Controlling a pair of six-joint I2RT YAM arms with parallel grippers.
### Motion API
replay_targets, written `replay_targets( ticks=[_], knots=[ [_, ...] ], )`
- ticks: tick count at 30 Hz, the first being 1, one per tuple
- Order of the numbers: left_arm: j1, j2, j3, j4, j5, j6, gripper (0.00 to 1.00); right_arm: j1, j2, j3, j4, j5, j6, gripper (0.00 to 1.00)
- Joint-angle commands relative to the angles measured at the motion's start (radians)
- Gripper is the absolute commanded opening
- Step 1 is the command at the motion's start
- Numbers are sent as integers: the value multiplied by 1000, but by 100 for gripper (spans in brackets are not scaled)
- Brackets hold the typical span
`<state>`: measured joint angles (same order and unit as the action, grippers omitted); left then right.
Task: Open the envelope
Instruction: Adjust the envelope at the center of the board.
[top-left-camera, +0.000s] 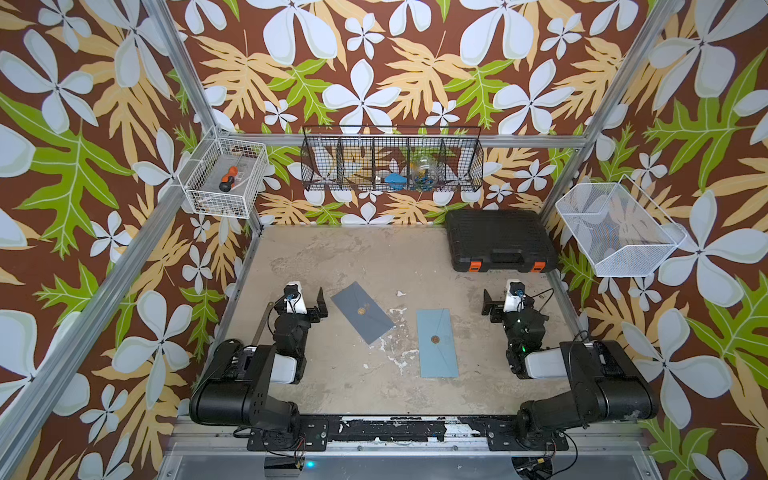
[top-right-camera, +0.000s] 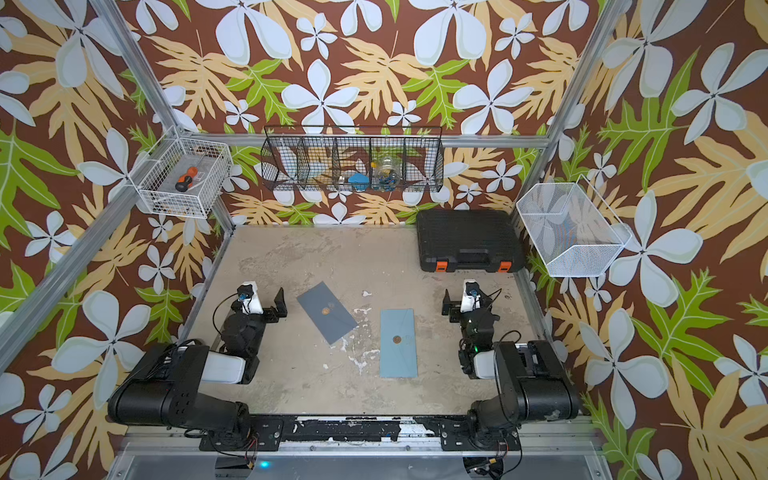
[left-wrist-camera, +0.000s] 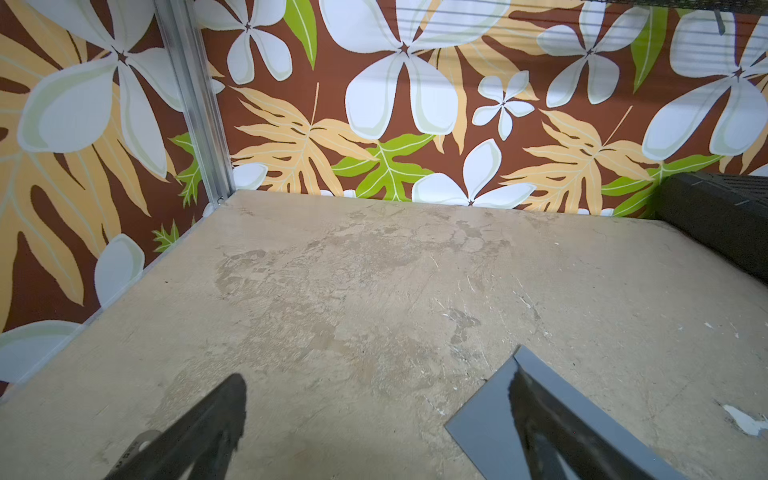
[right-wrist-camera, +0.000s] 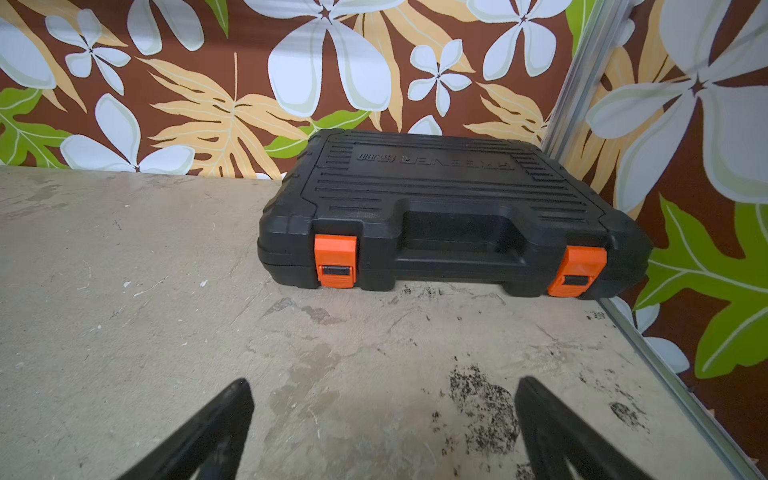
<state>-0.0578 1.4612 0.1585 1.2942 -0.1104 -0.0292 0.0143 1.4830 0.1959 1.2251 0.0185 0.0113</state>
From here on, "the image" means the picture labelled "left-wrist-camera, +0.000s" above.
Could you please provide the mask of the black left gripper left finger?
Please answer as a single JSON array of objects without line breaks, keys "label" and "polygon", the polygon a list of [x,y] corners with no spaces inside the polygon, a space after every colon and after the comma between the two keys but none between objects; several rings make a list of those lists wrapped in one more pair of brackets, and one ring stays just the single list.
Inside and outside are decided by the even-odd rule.
[{"label": "black left gripper left finger", "polygon": [[109,479],[223,479],[244,433],[247,387],[228,376],[164,431],[131,442]]}]

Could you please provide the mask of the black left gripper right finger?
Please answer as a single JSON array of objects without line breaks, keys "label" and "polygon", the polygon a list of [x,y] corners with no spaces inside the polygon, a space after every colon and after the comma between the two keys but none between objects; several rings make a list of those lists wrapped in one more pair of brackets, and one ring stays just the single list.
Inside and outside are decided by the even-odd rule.
[{"label": "black left gripper right finger", "polygon": [[643,479],[645,472],[523,369],[508,389],[511,414],[533,479]]}]

